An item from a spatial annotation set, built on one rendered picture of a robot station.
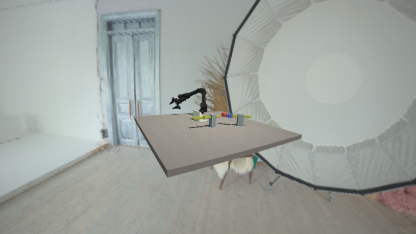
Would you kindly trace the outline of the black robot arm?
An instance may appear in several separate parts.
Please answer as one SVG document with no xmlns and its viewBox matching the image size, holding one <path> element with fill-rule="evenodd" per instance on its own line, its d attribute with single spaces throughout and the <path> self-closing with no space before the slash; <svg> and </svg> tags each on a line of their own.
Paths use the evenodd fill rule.
<svg viewBox="0 0 416 234">
<path fill-rule="evenodd" d="M 199 112 L 201 112 L 202 114 L 204 112 L 207 112 L 207 104 L 206 104 L 206 90 L 204 88 L 197 88 L 196 90 L 192 91 L 192 92 L 187 92 L 184 94 L 179 94 L 178 98 L 181 100 L 181 102 L 186 101 L 186 99 L 189 99 L 191 96 L 197 94 L 197 93 L 201 93 L 202 94 L 202 103 L 200 103 L 200 107 L 201 109 L 199 110 Z M 174 99 L 175 102 L 177 102 L 177 104 L 180 102 L 177 98 Z"/>
</svg>

